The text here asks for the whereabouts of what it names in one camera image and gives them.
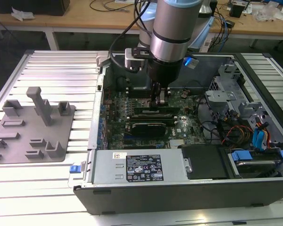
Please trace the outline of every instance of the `workbench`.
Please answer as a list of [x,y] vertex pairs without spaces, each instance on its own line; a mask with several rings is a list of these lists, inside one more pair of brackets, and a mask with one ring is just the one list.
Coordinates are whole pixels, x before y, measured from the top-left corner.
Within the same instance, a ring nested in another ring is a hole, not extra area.
[[[218,8],[226,0],[218,2]],[[10,30],[41,31],[45,32],[50,49],[58,50],[55,32],[83,32],[83,33],[121,33],[133,21],[133,6],[125,12],[98,12],[89,8],[90,0],[71,0],[69,9],[64,16],[35,15],[34,20],[23,22],[16,20],[10,14],[0,14],[0,21]],[[111,8],[124,6],[124,3],[111,3]],[[104,9],[100,0],[92,4],[94,8]],[[230,38],[242,39],[270,39],[283,40],[283,21],[256,22],[252,15],[240,18],[228,17],[229,11],[222,7],[219,11],[226,19],[235,22]],[[215,21],[210,29],[210,36],[214,37],[220,31]],[[134,25],[128,34],[139,34],[138,27]]]
[[[0,165],[0,225],[282,225],[283,199],[269,206],[92,216],[74,195],[83,173],[69,174],[73,163],[86,160],[97,79],[96,51],[35,51],[25,54],[0,92],[0,120],[5,100],[32,105],[26,90],[36,84],[51,105],[68,100],[76,106],[63,162]],[[283,108],[283,70],[262,54],[243,54]]]

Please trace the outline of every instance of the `electronic component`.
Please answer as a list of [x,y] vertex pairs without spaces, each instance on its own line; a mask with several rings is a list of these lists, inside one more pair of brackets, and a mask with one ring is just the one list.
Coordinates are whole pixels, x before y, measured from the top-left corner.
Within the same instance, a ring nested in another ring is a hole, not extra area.
[[217,145],[184,145],[183,158],[187,160],[191,171],[188,179],[227,179],[233,176],[223,149]]
[[184,145],[184,140],[174,139],[174,140],[170,140],[169,143],[171,148],[178,148],[178,146]]
[[230,20],[226,20],[226,27],[227,28],[233,28],[235,26],[235,22],[230,21]]
[[245,5],[235,3],[231,7],[230,16],[240,18],[242,11],[245,9]]
[[166,124],[163,123],[135,123],[131,128],[133,136],[161,137],[165,132]]

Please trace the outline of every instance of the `warning label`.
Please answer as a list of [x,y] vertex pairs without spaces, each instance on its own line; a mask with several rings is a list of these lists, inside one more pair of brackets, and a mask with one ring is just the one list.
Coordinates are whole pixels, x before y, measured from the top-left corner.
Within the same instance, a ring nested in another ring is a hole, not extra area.
[[128,182],[162,181],[164,174],[160,155],[127,155]]

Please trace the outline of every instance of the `floor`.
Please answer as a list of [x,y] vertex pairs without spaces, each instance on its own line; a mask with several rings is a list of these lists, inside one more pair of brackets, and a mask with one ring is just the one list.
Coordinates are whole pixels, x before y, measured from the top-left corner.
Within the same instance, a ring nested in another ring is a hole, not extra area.
[[[47,40],[42,32],[13,32],[21,41],[18,43],[8,32],[3,32],[0,40],[0,90],[16,67],[26,49],[49,50]],[[61,50],[108,50],[116,34],[89,34],[89,43],[85,43],[82,33],[57,33]],[[138,44],[137,35],[126,35],[121,39],[115,50],[124,50]],[[250,48],[250,40],[229,39],[221,52],[225,53],[270,53],[283,68],[283,43],[278,50],[274,49],[278,40],[260,40],[255,48]]]

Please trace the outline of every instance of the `black cable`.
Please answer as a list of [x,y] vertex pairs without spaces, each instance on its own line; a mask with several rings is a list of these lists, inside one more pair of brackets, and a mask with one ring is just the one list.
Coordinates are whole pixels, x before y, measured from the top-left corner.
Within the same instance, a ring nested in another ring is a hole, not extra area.
[[[216,8],[217,12],[215,12],[219,18],[217,16],[215,16],[216,19],[220,20],[220,31],[219,31],[219,34],[218,36],[214,39],[212,45],[208,48],[209,50],[214,48],[216,45],[219,45],[219,44],[222,44],[223,42],[223,36],[225,34],[225,18],[224,16],[219,12],[218,8]],[[225,42],[228,40],[228,36],[230,34],[230,32],[232,31],[232,29],[230,31],[227,32],[227,36],[225,37],[225,40],[224,40],[224,44]]]
[[123,8],[126,8],[126,7],[129,7],[129,6],[132,6],[134,4],[130,4],[130,5],[126,5],[126,6],[123,6],[123,7],[120,7],[120,8],[114,8],[114,9],[111,9],[111,10],[101,10],[101,9],[97,9],[97,8],[93,8],[91,5],[92,3],[94,3],[96,0],[93,0],[90,4],[89,4],[89,7],[92,8],[93,10],[95,11],[98,11],[98,12],[113,12],[113,11],[117,11],[117,10],[120,10],[120,9],[123,9]]
[[[133,14],[134,19],[136,19],[135,13],[137,14],[137,16],[139,15],[139,11],[137,10],[137,3],[138,3],[138,0],[134,0],[134,14]],[[140,23],[142,24],[143,27],[141,27],[138,23],[136,23],[136,25],[139,27],[139,29],[146,32],[149,35],[149,37],[151,38],[152,32],[147,30],[146,25],[144,24],[144,22],[142,21],[141,18],[139,19],[139,21],[140,21]]]
[[206,89],[205,89],[205,87],[199,82],[199,81],[197,81],[197,80],[195,80],[195,79],[191,79],[191,80],[188,80],[186,83],[185,83],[185,85],[184,85],[184,89],[187,87],[187,85],[190,83],[190,82],[195,82],[195,83],[197,83],[198,85],[200,85],[200,87],[201,88],[203,88],[203,90],[205,91]]
[[110,8],[109,6],[107,6],[109,3],[112,3],[112,2],[114,2],[114,0],[108,1],[108,2],[106,2],[106,3],[104,3],[104,2],[102,1],[101,3],[102,3],[102,6],[103,6],[105,9],[107,9],[107,10],[112,10],[112,11],[117,11],[117,12],[126,12],[126,13],[129,13],[129,12],[130,12],[130,11],[127,10],[127,9],[121,8],[121,9],[118,9],[118,10],[114,10],[114,8]]
[[10,33],[11,36],[13,36],[13,38],[19,43],[19,45],[20,45],[22,48],[26,49],[26,48],[24,47],[24,45],[22,44],[22,42],[20,42],[19,39],[17,39],[17,38],[13,35],[13,33],[12,33],[1,21],[0,21],[0,25],[1,25],[8,33]]
[[129,68],[126,68],[124,65],[121,65],[118,61],[115,60],[115,57],[113,56],[113,46],[115,43],[124,35],[127,33],[128,30],[139,20],[139,18],[144,14],[144,12],[147,10],[150,2],[147,3],[146,7],[142,10],[142,12],[132,21],[132,23],[113,41],[109,48],[109,54],[110,54],[110,59],[112,60],[113,63],[115,63],[118,67],[126,70],[127,72],[131,73],[137,73],[139,70],[131,70]]

